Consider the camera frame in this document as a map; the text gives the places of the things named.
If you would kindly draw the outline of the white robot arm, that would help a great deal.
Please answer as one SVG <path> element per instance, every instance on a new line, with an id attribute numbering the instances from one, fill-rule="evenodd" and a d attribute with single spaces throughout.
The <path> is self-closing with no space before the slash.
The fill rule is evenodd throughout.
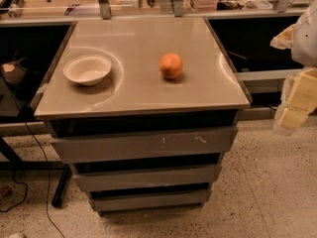
<path id="1" fill-rule="evenodd" d="M 303 65 L 299 73 L 286 77 L 274 116 L 273 131 L 288 136 L 317 108 L 317 0 L 295 24 L 275 36 L 270 45 L 290 49 L 292 59 Z"/>

